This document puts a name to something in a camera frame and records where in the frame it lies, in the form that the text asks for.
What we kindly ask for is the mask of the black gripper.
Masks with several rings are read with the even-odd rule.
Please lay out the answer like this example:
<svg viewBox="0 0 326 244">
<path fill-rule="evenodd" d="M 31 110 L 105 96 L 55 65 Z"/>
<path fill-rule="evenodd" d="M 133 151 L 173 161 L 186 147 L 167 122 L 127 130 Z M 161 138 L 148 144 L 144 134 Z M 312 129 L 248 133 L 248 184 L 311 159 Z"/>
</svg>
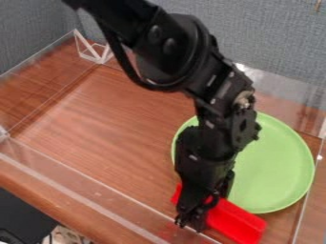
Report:
<svg viewBox="0 0 326 244">
<path fill-rule="evenodd" d="M 208 209 L 230 195 L 236 152 L 220 133 L 206 132 L 198 126 L 180 132 L 175 146 L 175 170 L 182 184 L 175 224 L 200 233 Z"/>
</svg>

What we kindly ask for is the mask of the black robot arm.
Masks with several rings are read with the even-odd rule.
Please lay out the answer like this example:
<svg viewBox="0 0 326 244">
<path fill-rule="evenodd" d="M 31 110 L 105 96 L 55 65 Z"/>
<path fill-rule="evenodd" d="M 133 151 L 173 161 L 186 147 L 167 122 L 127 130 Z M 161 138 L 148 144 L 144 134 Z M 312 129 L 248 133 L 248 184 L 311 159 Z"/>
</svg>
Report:
<svg viewBox="0 0 326 244">
<path fill-rule="evenodd" d="M 168 13 L 148 0 L 61 1 L 95 19 L 131 81 L 194 100 L 198 124 L 176 136 L 175 223 L 202 231 L 208 211 L 230 194 L 235 158 L 258 140 L 252 81 L 219 52 L 195 16 Z"/>
</svg>

